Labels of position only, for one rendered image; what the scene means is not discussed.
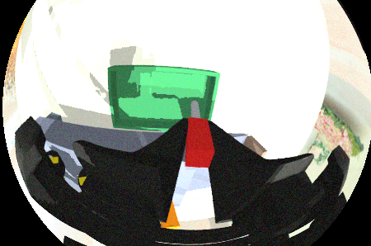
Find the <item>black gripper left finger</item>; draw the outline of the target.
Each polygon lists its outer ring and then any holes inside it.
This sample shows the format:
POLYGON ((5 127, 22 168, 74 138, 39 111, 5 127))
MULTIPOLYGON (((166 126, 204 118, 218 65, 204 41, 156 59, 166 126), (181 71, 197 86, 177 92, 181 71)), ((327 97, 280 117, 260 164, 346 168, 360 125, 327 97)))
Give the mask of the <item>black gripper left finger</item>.
POLYGON ((188 119, 182 117, 159 139, 137 152, 107 149, 88 140, 76 140, 73 152, 88 175, 150 196, 159 222, 166 223, 186 150, 187 130, 188 119))

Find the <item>green tray rim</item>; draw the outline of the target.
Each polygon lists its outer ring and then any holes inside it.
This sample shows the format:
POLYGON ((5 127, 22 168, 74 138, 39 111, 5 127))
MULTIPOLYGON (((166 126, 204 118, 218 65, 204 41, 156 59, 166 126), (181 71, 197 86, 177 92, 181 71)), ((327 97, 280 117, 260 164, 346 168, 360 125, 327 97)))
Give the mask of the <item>green tray rim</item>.
POLYGON ((189 67, 170 67, 157 64, 119 64, 119 66, 107 67, 107 90, 109 90, 110 100, 110 116, 112 116, 113 129, 126 129, 126 130, 170 130, 178 122, 153 122, 143 120, 120 120, 119 106, 117 106, 117 92, 116 92, 116 70, 150 70, 150 71, 170 71, 170 73, 192 73, 201 74, 201 76, 211 76, 211 83, 209 84, 208 100, 203 119, 212 120, 216 97, 218 96, 218 83, 221 78, 221 73, 215 70, 189 68, 189 67))

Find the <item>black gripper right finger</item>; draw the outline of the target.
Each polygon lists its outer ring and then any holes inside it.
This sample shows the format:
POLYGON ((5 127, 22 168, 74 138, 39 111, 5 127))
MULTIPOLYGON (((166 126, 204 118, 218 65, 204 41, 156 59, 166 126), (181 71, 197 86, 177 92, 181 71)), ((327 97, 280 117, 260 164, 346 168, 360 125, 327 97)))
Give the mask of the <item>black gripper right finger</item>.
POLYGON ((208 121, 215 148, 209 164, 209 180, 215 224, 232 222, 232 216, 248 206, 271 183, 304 172, 314 159, 312 153, 265 159, 208 121))

